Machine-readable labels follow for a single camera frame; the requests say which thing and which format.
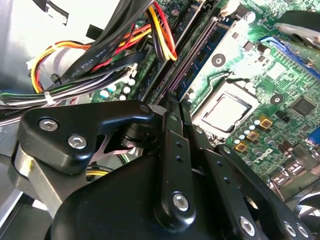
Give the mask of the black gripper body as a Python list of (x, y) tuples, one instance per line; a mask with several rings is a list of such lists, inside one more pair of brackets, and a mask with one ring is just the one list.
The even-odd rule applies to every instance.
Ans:
[(72, 193), (59, 207), (52, 240), (239, 240), (207, 178), (192, 174), (196, 217), (182, 232), (157, 221), (158, 158), (141, 157)]

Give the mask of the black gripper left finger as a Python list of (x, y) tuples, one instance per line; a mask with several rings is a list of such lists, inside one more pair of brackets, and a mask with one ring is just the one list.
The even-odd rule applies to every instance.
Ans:
[[(174, 95), (166, 98), (165, 108), (156, 128), (159, 155), (142, 157), (158, 159), (155, 218), (165, 228), (187, 228), (196, 217), (189, 142)], [(29, 163), (26, 178), (55, 217), (72, 193), (90, 184), (86, 171), (98, 136), (111, 139), (121, 127), (148, 125), (155, 118), (138, 100), (35, 108), (20, 121), (15, 162)]]

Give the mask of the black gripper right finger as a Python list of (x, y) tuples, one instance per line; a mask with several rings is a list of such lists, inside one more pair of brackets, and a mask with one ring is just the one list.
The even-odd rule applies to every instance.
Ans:
[(312, 232), (225, 144), (213, 147), (192, 123), (190, 103), (181, 102), (183, 132), (191, 142), (193, 164), (209, 182), (217, 201), (217, 224), (226, 240), (312, 240)]

